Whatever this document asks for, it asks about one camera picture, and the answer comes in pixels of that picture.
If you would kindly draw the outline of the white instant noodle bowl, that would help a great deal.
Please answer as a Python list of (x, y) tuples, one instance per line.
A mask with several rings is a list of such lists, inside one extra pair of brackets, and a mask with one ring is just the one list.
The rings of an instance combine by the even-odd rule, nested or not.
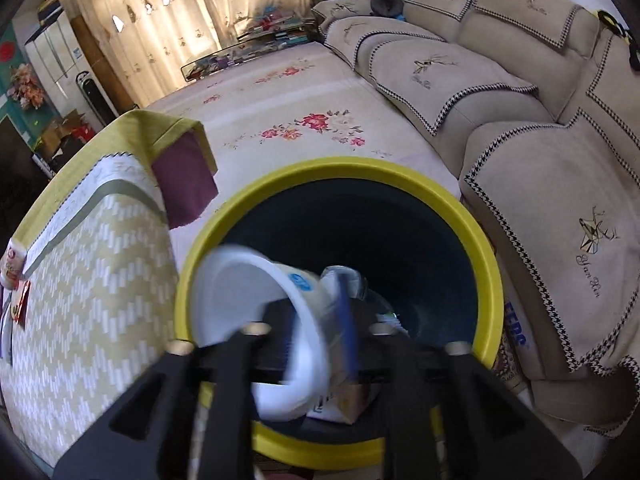
[(316, 275), (227, 245), (196, 267), (188, 306), (198, 344), (220, 344), (241, 328), (266, 334), (277, 376), (253, 382), (261, 419), (309, 416), (351, 424), (361, 413), (362, 388), (345, 370), (336, 312), (338, 270), (348, 275), (350, 302), (362, 299), (366, 285), (348, 266), (328, 266)]

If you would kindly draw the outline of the yellow rimmed dark trash bin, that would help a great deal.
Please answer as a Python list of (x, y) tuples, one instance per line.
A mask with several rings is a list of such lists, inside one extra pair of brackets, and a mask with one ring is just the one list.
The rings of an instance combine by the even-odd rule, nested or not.
[(355, 469), (383, 456), (369, 326), (420, 347), (465, 342), (491, 365), (502, 284), (480, 226), (441, 185), (391, 162), (315, 159), (233, 196), (186, 257), (179, 337), (208, 347), (253, 321), (272, 327), (273, 377), (254, 385), (255, 450)]

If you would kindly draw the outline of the chevron patterned table cloth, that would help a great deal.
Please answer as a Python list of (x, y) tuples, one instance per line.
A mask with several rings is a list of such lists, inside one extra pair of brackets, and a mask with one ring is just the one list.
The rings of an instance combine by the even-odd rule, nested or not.
[(203, 125), (132, 110), (44, 188), (11, 236), (26, 248), (25, 327), (1, 318), (1, 403), (18, 448), (51, 470), (174, 336), (170, 233), (214, 199)]

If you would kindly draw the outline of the beige sofa with deer covers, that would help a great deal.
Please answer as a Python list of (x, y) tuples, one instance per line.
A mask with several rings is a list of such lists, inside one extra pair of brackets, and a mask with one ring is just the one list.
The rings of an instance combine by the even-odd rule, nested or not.
[(458, 179), (495, 247), (512, 385), (614, 437), (639, 407), (639, 73), (570, 0), (312, 8), (326, 45)]

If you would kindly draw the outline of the low shelf of books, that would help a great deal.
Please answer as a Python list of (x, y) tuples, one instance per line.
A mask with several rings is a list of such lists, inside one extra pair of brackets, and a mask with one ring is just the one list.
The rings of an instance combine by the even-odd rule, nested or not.
[(186, 62), (180, 68), (183, 79), (185, 82), (198, 81), (263, 55), (306, 44), (312, 24), (311, 18), (302, 18), (295, 11), (268, 8), (252, 19), (234, 44)]

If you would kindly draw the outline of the dark round cushion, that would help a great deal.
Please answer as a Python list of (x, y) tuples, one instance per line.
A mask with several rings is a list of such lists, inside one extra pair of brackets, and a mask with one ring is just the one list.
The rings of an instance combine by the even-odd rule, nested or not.
[(371, 0), (371, 11), (382, 18), (399, 18), (404, 12), (404, 0)]

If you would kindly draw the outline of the black tower fan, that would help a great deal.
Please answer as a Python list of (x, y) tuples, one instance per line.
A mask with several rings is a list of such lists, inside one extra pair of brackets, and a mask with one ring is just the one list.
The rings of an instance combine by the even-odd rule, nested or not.
[(75, 78), (82, 97), (96, 115), (102, 127), (108, 126), (118, 117), (115, 107), (103, 93), (96, 80), (88, 70), (82, 70)]

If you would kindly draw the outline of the cream window curtains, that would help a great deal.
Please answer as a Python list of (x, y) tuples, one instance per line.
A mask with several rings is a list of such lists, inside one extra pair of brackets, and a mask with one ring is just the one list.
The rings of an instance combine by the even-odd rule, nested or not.
[(309, 0), (58, 1), (69, 16), (84, 19), (140, 106), (182, 88), (184, 64), (233, 44), (265, 11), (309, 10)]

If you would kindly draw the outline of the cardboard boxes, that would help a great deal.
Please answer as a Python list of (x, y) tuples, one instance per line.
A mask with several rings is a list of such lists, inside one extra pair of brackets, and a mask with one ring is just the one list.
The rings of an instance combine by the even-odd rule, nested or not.
[(50, 124), (40, 134), (34, 152), (45, 160), (52, 159), (58, 152), (63, 151), (66, 139), (74, 139), (81, 145), (89, 142), (96, 135), (96, 130), (90, 125), (84, 114), (72, 110), (61, 120), (52, 119)]

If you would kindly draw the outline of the red snack packet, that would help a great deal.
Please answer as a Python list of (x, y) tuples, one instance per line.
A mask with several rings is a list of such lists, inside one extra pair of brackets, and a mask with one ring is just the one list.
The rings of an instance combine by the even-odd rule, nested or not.
[(17, 289), (12, 292), (10, 315), (12, 321), (21, 328), (25, 327), (26, 311), (30, 292), (30, 281), (19, 281)]

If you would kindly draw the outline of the white plastic bottle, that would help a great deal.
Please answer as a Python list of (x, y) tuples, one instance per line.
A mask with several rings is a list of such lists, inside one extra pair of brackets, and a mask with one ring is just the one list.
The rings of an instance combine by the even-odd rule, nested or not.
[(1, 258), (0, 280), (3, 288), (7, 290), (17, 288), (24, 269), (26, 255), (26, 248), (11, 238)]

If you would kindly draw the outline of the artificial flower bouquet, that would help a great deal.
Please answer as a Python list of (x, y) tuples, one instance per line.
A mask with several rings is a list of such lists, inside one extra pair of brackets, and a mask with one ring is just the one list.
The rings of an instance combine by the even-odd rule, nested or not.
[(6, 94), (17, 102), (22, 110), (39, 110), (46, 99), (32, 66), (27, 63), (11, 68), (10, 86)]

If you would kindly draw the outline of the black yellow plush toy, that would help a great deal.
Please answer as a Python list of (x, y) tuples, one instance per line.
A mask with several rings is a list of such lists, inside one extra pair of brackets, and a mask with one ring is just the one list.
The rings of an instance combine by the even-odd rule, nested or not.
[(629, 50), (629, 65), (634, 72), (639, 73), (639, 44), (636, 38), (634, 38), (631, 30), (626, 28), (621, 22), (617, 21), (611, 13), (608, 13), (608, 11), (599, 10), (597, 12), (597, 17), (614, 36), (620, 37), (621, 40), (626, 42)]

